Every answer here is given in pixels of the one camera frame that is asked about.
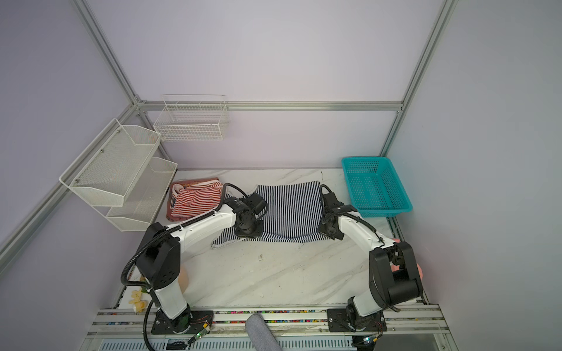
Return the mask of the navy white striped tank top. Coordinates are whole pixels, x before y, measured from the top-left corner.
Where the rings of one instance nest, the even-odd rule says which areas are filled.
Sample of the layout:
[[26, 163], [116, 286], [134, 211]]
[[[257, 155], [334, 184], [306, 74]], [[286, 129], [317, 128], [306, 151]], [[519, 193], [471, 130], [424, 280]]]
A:
[[319, 181], [258, 185], [254, 193], [267, 203], [267, 207], [258, 214], [263, 219], [263, 234], [257, 238], [241, 238], [235, 234], [234, 228], [227, 228], [212, 241], [212, 248], [241, 241], [306, 244], [327, 239], [318, 231], [323, 216]]

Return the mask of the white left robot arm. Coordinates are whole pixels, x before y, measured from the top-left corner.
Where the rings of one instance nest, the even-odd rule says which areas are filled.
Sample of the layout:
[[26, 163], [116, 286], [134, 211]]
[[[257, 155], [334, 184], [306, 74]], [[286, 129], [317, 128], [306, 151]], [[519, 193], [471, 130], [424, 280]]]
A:
[[154, 223], [143, 237], [133, 264], [146, 278], [147, 292], [158, 308], [160, 319], [173, 333], [185, 333], [192, 324], [191, 308], [180, 285], [182, 256], [192, 245], [228, 228], [243, 238], [263, 234], [263, 216], [268, 206], [251, 207], [237, 199], [175, 226]]

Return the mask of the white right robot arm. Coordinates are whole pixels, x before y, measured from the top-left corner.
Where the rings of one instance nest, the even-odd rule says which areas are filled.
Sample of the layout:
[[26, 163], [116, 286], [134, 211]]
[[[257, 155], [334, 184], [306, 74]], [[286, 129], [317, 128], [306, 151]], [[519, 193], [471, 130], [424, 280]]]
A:
[[343, 328], [352, 331], [382, 331], [382, 311], [423, 295], [422, 275], [414, 249], [379, 233], [355, 213], [325, 215], [319, 232], [333, 240], [350, 238], [368, 256], [368, 288], [348, 299]]

